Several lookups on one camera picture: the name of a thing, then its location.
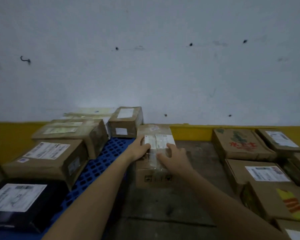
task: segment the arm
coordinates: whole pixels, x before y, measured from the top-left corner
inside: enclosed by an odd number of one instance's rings
[[[173,144],[167,144],[167,146],[171,149],[172,157],[158,153],[157,158],[171,173],[182,178],[195,191],[225,237],[249,240],[290,240],[289,237],[197,173],[188,161],[184,148],[177,149]]]
[[[137,137],[72,203],[42,240],[101,239],[127,167],[150,149],[150,144],[141,145],[143,137]]]

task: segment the forearm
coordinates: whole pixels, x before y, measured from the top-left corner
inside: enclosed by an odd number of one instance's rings
[[[60,216],[43,240],[101,239],[131,160],[122,153]]]
[[[213,186],[195,170],[189,170],[181,177],[196,192],[217,227],[228,239],[289,240],[265,220]]]

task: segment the cardboard box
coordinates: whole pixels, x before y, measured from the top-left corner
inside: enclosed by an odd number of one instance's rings
[[[300,222],[300,187],[293,184],[250,181],[241,194],[243,204],[269,222]]]
[[[2,167],[10,178],[64,180],[71,190],[87,162],[82,140],[42,140]]]
[[[292,157],[294,153],[300,152],[300,146],[294,143],[280,130],[256,129],[256,133],[264,140],[266,145],[274,150],[278,157]]]
[[[80,139],[83,140],[89,159],[96,159],[108,141],[108,135],[102,119],[52,120],[32,135],[32,140]]]
[[[145,124],[138,127],[138,135],[145,135],[141,144],[151,144],[151,149],[136,161],[137,188],[165,188],[176,180],[174,176],[156,158],[161,152],[171,157],[167,143],[175,144],[168,125]]]
[[[102,119],[107,130],[108,139],[111,139],[109,119],[117,108],[75,108],[72,112],[64,113],[61,119]]]
[[[282,168],[300,186],[300,153],[294,153],[292,158],[285,160]]]
[[[289,236],[292,240],[300,240],[300,222],[276,220],[275,225],[284,235]]]
[[[0,183],[0,228],[42,233],[68,193],[66,183],[6,179]]]
[[[141,107],[119,107],[109,119],[113,137],[137,136],[137,128],[143,124]]]
[[[273,162],[226,159],[224,170],[233,191],[240,195],[248,181],[282,182],[294,184]]]
[[[214,129],[212,143],[222,163],[225,158],[267,162],[276,159],[276,153],[250,129]]]

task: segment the finger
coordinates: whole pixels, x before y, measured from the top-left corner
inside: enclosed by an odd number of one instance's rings
[[[165,163],[167,162],[167,160],[169,160],[169,158],[168,158],[166,155],[164,155],[164,154],[162,154],[162,153],[160,153],[160,152],[158,152],[158,153],[156,154],[156,157],[157,157],[157,159],[158,159],[160,162],[162,162],[163,164],[165,164]]]
[[[167,147],[170,148],[172,153],[178,151],[178,148],[174,144],[167,143]]]
[[[149,150],[151,148],[151,144],[150,143],[144,144],[144,145],[142,145],[142,148],[144,150]]]
[[[136,137],[135,141],[139,143],[139,145],[141,144],[141,140],[145,137],[145,135],[139,135]]]

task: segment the yellow painted wall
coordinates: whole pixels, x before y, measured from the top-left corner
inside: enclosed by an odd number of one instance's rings
[[[33,145],[31,135],[45,122],[5,123],[0,122],[0,164],[11,161]],[[280,129],[296,144],[300,145],[300,126],[224,126],[224,125],[188,125],[173,124],[170,126],[175,140],[210,141],[213,128],[237,129]]]

